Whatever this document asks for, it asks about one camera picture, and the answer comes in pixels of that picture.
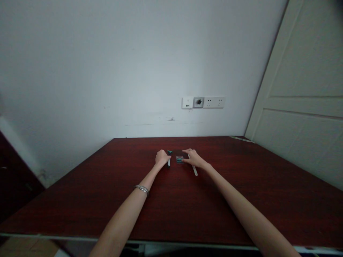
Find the floor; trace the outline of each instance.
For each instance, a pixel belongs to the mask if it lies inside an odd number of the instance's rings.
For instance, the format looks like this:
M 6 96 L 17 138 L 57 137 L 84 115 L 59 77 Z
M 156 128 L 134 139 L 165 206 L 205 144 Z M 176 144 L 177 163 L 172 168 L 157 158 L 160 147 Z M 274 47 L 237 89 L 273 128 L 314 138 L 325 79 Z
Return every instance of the floor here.
M 0 257 L 54 257 L 59 248 L 49 240 L 12 237 L 0 247 Z

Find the wooden table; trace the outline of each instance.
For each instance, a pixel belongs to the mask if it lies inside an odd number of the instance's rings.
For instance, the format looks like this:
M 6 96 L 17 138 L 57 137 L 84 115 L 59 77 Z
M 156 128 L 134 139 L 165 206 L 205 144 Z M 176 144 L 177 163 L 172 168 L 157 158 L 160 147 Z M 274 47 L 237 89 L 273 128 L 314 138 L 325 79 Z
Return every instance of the wooden table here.
M 263 147 L 230 137 L 116 138 L 0 225 L 2 233 L 98 238 L 154 165 L 162 168 L 130 240 L 251 246 L 213 182 L 177 164 L 182 149 L 200 156 L 298 246 L 343 247 L 343 192 Z

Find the electrical outlet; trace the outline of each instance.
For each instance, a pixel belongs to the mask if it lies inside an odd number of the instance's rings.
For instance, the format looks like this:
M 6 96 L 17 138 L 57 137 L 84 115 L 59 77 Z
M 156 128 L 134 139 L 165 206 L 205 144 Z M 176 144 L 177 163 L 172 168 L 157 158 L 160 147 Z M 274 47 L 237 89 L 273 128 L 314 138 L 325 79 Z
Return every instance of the electrical outlet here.
M 203 108 L 224 108 L 225 96 L 222 97 L 205 97 Z
M 195 97 L 193 99 L 193 108 L 202 108 L 204 106 L 204 97 Z
M 193 108 L 193 97 L 187 96 L 182 98 L 182 109 L 192 109 Z

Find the white wall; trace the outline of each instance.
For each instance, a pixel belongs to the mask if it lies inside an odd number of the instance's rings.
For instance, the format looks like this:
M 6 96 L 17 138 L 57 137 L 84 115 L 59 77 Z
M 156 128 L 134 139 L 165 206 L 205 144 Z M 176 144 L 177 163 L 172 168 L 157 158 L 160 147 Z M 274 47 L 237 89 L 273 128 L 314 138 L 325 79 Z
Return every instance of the white wall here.
M 285 4 L 1 1 L 3 118 L 52 181 L 115 137 L 244 135 Z

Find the small object on table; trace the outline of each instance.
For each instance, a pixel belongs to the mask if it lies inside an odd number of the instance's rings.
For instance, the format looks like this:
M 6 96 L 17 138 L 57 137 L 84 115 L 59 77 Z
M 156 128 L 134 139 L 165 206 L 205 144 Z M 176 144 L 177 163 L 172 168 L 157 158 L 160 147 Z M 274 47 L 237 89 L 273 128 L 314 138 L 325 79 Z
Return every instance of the small object on table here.
M 176 163 L 178 163 L 178 164 L 184 164 L 184 162 L 183 162 L 182 160 L 183 160 L 183 156 L 177 156 L 177 157 L 176 157 Z
M 193 168 L 193 171 L 194 171 L 194 175 L 198 175 L 198 173 L 197 173 L 197 169 L 194 167 L 194 165 L 192 165 L 192 168 Z
M 167 150 L 167 152 L 168 152 L 168 155 L 172 154 L 172 151 Z M 170 159 L 168 160 L 168 166 L 167 167 L 170 168 Z

